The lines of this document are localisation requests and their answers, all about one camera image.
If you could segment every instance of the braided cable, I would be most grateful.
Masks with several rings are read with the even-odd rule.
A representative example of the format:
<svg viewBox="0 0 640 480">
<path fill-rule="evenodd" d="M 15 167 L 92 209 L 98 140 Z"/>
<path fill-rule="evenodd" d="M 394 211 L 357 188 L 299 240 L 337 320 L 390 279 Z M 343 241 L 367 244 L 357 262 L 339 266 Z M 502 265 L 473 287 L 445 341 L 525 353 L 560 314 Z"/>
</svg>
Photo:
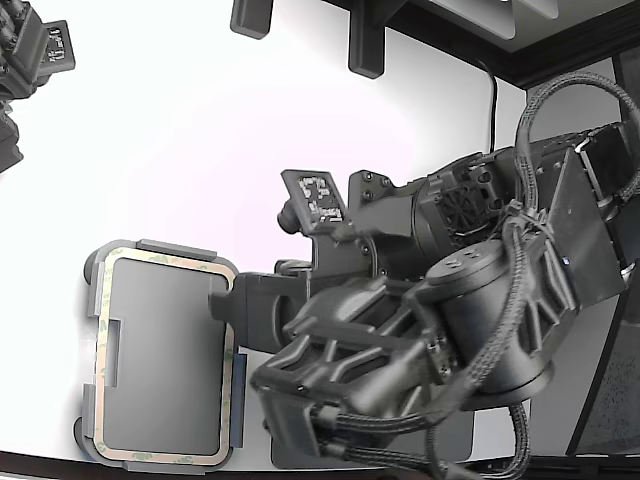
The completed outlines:
<svg viewBox="0 0 640 480">
<path fill-rule="evenodd" d="M 517 480 L 524 475 L 531 460 L 529 444 L 529 424 L 524 406 L 519 403 L 509 407 L 509 415 L 516 439 L 515 454 L 509 466 L 502 472 L 475 474 L 467 472 L 466 478 L 482 478 L 485 480 Z M 425 453 L 430 473 L 434 480 L 445 480 L 450 464 L 440 460 L 437 453 L 437 427 L 430 427 L 425 437 Z"/>
<path fill-rule="evenodd" d="M 344 460 L 363 465 L 399 468 L 414 472 L 428 471 L 427 460 L 423 456 L 375 448 L 349 447 L 345 451 Z"/>
<path fill-rule="evenodd" d="M 553 94 L 571 85 L 590 85 L 598 87 L 620 100 L 629 109 L 629 114 L 636 126 L 636 131 L 640 132 L 640 110 L 633 99 L 619 85 L 602 75 L 589 72 L 572 72 L 551 80 L 543 85 L 529 100 L 525 108 L 516 133 L 516 168 L 520 174 L 525 191 L 525 206 L 527 209 L 538 210 L 538 186 L 536 175 L 531 159 L 531 126 L 540 111 L 543 103 Z M 620 190 L 619 195 L 623 201 L 627 202 L 633 195 L 640 191 L 640 170 L 638 170 L 631 181 Z"/>
<path fill-rule="evenodd" d="M 389 419 L 340 414 L 336 419 L 337 429 L 401 435 L 437 425 L 462 407 L 500 361 L 508 342 L 522 322 L 530 282 L 529 262 L 521 235 L 520 221 L 514 217 L 508 218 L 503 226 L 503 241 L 510 261 L 511 288 L 494 334 L 470 364 L 419 413 Z"/>
</svg>

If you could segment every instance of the black shelf bracket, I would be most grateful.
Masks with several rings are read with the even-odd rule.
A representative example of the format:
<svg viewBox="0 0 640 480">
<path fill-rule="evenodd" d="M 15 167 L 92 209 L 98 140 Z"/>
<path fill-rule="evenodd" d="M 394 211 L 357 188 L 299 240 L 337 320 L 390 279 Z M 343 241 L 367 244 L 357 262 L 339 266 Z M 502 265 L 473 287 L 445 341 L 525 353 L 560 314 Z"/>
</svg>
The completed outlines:
<svg viewBox="0 0 640 480">
<path fill-rule="evenodd" d="M 384 73 L 385 27 L 408 0 L 353 0 L 349 70 L 367 78 Z M 231 30 L 260 40 L 271 29 L 273 0 L 234 0 Z"/>
<path fill-rule="evenodd" d="M 349 70 L 371 79 L 384 73 L 385 27 L 407 1 L 354 1 L 349 26 Z"/>
<path fill-rule="evenodd" d="M 233 0 L 231 30 L 260 40 L 271 30 L 273 0 Z"/>
</svg>

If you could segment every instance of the white surface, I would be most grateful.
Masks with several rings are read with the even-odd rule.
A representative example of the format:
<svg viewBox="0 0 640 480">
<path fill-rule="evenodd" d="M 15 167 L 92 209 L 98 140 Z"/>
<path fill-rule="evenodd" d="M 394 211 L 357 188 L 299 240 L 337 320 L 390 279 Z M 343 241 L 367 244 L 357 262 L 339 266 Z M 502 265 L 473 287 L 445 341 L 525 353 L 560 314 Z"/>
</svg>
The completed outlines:
<svg viewBox="0 0 640 480">
<path fill-rule="evenodd" d="M 402 184 L 485 147 L 483 72 L 389 32 L 387 71 L 370 81 L 346 67 L 345 11 L 277 0 L 255 41 L 230 31 L 231 3 L 34 2 L 69 21 L 78 67 L 14 104 L 26 158 L 0 177 L 0 451 L 84 459 L 71 432 L 93 375 L 82 267 L 94 249 L 150 238 L 271 271 L 310 257 L 275 220 L 283 169 L 332 171 L 346 195 L 353 171 Z M 501 84 L 499 146 L 524 103 Z M 246 411 L 227 468 L 273 468 L 252 392 Z"/>
<path fill-rule="evenodd" d="M 417 1 L 425 5 L 427 1 L 431 0 Z M 427 9 L 438 12 L 447 20 L 462 26 L 507 52 L 515 52 L 633 1 L 638 0 L 558 0 L 557 15 L 554 19 L 549 18 L 553 17 L 555 13 L 551 0 L 513 1 L 511 3 L 513 4 L 513 17 L 515 20 L 515 36 L 511 39 L 501 38 L 486 27 L 483 28 L 473 22 L 465 21 L 463 18 L 447 11 L 444 11 L 443 14 L 442 10 L 438 11 L 433 6 L 429 8 L 428 4 Z M 474 2 L 458 1 L 457 3 Z"/>
</svg>

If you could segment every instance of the bolt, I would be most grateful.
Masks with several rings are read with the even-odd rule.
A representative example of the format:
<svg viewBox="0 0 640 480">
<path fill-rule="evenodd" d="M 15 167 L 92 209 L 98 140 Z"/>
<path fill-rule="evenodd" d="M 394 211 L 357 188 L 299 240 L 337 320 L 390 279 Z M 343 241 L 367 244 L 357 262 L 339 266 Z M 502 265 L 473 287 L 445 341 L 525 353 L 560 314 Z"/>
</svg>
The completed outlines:
<svg viewBox="0 0 640 480">
<path fill-rule="evenodd" d="M 489 172 L 484 172 L 478 177 L 478 181 L 480 183 L 489 183 L 491 181 L 491 174 Z"/>
</svg>

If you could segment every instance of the plastic tray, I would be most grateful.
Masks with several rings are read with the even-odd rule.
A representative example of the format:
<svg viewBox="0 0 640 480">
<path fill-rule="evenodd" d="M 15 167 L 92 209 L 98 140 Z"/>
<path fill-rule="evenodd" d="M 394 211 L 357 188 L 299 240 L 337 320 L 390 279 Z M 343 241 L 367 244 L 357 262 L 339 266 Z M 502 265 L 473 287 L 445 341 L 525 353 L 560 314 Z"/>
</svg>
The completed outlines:
<svg viewBox="0 0 640 480">
<path fill-rule="evenodd" d="M 98 321 L 94 383 L 84 386 L 77 443 L 130 471 L 204 474 L 242 446 L 246 358 L 208 296 L 235 267 L 215 252 L 115 241 L 85 264 Z"/>
</svg>

